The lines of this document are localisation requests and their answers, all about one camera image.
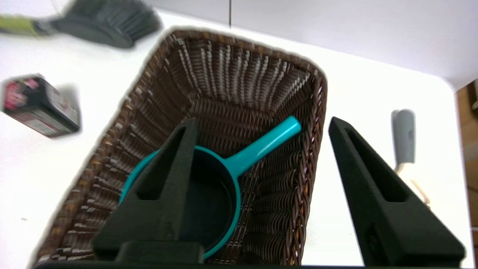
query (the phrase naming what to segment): teal handle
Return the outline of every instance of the teal handle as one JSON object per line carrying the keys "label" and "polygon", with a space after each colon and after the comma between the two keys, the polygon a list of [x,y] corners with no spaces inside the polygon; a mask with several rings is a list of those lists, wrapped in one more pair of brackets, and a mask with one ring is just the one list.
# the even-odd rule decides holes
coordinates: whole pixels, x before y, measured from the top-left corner
{"label": "teal handle", "polygon": [[232,178],[237,178],[271,151],[298,134],[300,130],[299,121],[295,117],[289,116],[247,148],[225,159],[223,163]]}

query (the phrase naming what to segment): gray handle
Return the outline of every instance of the gray handle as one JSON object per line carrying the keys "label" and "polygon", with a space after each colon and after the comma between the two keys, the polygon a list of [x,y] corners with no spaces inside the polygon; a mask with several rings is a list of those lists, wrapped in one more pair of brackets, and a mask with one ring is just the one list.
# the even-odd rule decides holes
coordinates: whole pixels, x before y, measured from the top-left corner
{"label": "gray handle", "polygon": [[392,121],[397,165],[415,162],[415,114],[401,110]]}

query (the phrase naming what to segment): utensil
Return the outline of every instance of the utensil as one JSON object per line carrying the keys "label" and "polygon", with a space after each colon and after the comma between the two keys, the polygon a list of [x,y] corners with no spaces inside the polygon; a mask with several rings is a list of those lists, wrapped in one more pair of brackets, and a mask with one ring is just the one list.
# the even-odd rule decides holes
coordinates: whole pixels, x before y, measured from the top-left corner
{"label": "utensil", "polygon": [[430,204],[426,192],[418,184],[415,167],[415,114],[411,110],[399,111],[392,120],[397,168],[395,172],[426,205]]}
{"label": "utensil", "polygon": [[32,19],[0,15],[0,33],[21,35],[70,34],[119,48],[159,29],[153,9],[138,0],[77,0],[66,15],[54,19]]}
{"label": "utensil", "polygon": [[[222,158],[202,146],[195,146],[180,241],[201,242],[204,259],[218,251],[232,235],[238,219],[241,196],[238,177],[271,151],[301,130],[289,116],[251,145],[229,158]],[[124,185],[119,202],[144,167],[159,151],[140,162]]]}

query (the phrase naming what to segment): white table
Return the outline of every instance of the white table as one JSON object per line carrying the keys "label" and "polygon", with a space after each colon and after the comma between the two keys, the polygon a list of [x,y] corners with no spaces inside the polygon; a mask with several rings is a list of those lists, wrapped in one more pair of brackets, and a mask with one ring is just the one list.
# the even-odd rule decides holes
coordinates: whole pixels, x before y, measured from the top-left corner
{"label": "white table", "polygon": [[[12,3],[19,3],[7,2],[10,5],[4,6],[8,10],[2,6],[0,12],[12,12]],[[462,267],[474,267],[457,112],[448,83],[312,45],[162,11],[159,14],[166,29],[193,25],[226,31],[300,53],[324,70],[328,80],[325,135],[304,264],[363,265],[328,137],[330,118],[336,116],[351,123],[394,167],[391,112],[410,108],[416,113],[416,163],[429,176],[422,180],[423,185],[432,183],[427,190],[434,213],[465,245],[467,257]],[[54,140],[0,113],[0,269],[24,269],[32,262],[56,207],[163,34],[161,31],[143,39],[133,50],[118,50],[66,35],[42,40],[0,36],[0,80],[41,73],[59,90],[74,89],[82,111],[82,131]]]}

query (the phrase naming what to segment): brown wicker basket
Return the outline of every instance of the brown wicker basket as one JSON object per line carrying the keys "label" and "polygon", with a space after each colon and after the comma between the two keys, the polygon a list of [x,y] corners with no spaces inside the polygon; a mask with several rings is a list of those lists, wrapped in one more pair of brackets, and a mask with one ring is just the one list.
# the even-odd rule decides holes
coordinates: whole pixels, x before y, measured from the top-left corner
{"label": "brown wicker basket", "polygon": [[208,262],[300,265],[326,112],[327,83],[306,59],[251,41],[176,30],[164,38],[63,203],[37,262],[94,259],[91,243],[127,176],[183,120],[228,157],[287,116],[301,134],[240,179],[241,216]]}

